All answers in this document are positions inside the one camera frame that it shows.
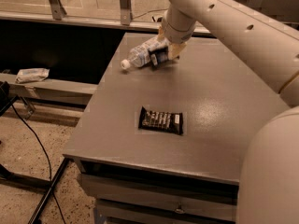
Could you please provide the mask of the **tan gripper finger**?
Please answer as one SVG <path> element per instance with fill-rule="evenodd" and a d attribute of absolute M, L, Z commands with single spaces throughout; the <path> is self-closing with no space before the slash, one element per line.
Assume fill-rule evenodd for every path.
<path fill-rule="evenodd" d="M 174 60 L 176 59 L 179 54 L 185 49 L 186 43 L 170 43 L 168 45 L 168 59 Z"/>
<path fill-rule="evenodd" d="M 157 37 L 158 37 L 157 39 L 159 41 L 162 41 L 162 40 L 165 39 L 165 37 L 164 37 L 164 30 L 163 30 L 162 26 L 160 26 L 159 29 L 158 29 L 158 36 Z"/>

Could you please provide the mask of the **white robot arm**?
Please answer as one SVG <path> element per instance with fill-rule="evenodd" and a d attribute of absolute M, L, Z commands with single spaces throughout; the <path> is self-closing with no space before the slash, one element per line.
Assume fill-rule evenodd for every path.
<path fill-rule="evenodd" d="M 173 43 L 200 22 L 292 108 L 251 141 L 241 169 L 236 224 L 299 224 L 298 32 L 234 0 L 169 0 Z"/>

